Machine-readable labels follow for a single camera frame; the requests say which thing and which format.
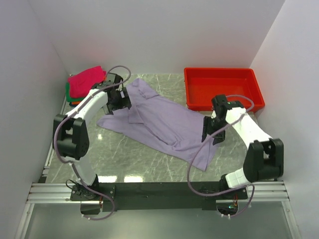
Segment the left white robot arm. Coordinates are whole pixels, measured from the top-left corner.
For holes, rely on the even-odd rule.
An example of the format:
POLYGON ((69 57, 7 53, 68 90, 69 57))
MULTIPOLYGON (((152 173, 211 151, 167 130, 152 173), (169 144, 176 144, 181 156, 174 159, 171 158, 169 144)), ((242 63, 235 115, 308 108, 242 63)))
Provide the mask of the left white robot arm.
POLYGON ((88 200, 99 196, 97 175, 86 158, 90 142, 88 123, 102 108, 106 115, 131 107, 124 80, 120 75, 108 73, 106 79, 92 86, 84 100, 67 114, 56 115, 53 121, 52 147, 60 162, 69 164, 75 172, 77 182, 85 184, 82 194, 88 200))

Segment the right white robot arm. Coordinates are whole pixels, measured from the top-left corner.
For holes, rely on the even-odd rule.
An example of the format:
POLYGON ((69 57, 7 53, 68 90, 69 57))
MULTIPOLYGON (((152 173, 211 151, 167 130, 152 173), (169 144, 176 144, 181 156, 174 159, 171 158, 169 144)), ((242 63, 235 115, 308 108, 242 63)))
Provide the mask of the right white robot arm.
POLYGON ((247 153, 243 166, 223 175, 219 194, 225 199, 236 193, 236 188, 261 180, 277 179, 284 173, 284 144, 265 133, 249 116, 240 101, 229 101, 231 96, 212 98, 213 113, 203 120, 202 141, 213 137, 216 145, 225 140, 226 126, 230 125, 245 143, 247 153))

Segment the lavender t shirt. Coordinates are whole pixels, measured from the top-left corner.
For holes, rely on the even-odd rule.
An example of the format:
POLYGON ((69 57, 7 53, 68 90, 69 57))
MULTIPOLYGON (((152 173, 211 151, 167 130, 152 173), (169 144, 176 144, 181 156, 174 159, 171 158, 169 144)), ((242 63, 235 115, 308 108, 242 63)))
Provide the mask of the lavender t shirt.
POLYGON ((204 115, 162 97, 139 78, 126 89, 131 108, 104 115, 97 125, 205 171, 218 146, 201 142, 204 115))

